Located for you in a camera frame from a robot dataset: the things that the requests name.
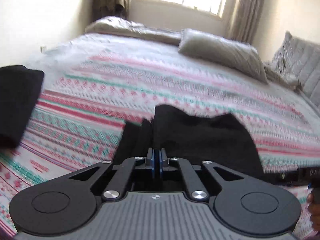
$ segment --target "white wall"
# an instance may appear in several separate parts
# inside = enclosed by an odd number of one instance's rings
[[[272,59],[287,30],[320,43],[320,0],[264,0],[252,43],[262,60]]]
[[[223,19],[178,4],[154,0],[131,0],[128,19],[146,26],[180,31],[192,28],[224,36],[234,0],[227,0]]]
[[[0,66],[82,34],[91,12],[92,0],[0,0]]]

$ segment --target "black circular pad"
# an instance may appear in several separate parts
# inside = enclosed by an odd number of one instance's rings
[[[218,218],[250,236],[272,236],[293,230],[301,212],[290,192],[257,179],[226,182],[214,201]]]
[[[65,209],[69,202],[70,198],[66,194],[61,192],[45,192],[33,199],[32,206],[41,213],[57,213]]]
[[[19,231],[52,236],[73,231],[95,213],[97,203],[85,181],[50,180],[26,188],[11,201],[9,212]]]
[[[276,210],[279,206],[278,200],[263,192],[252,192],[241,198],[242,206],[255,214],[268,214]]]

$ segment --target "gray ribbed plate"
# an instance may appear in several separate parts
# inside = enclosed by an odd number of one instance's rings
[[[119,202],[104,203],[82,228],[63,236],[18,233],[16,240],[252,240],[221,225],[209,207],[183,193],[128,192]],[[296,240],[291,234],[274,240]]]

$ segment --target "logo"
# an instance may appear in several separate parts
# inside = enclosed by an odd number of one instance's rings
[[[161,198],[159,195],[152,195],[151,198],[153,198],[154,200],[157,200],[159,198]]]

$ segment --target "bed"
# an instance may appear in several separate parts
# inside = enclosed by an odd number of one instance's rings
[[[20,146],[0,154],[2,238],[16,230],[10,200],[26,187],[112,160],[125,121],[158,104],[188,114],[233,113],[252,135],[265,172],[320,165],[320,118],[294,92],[185,57],[177,46],[88,33],[34,57],[42,93]]]

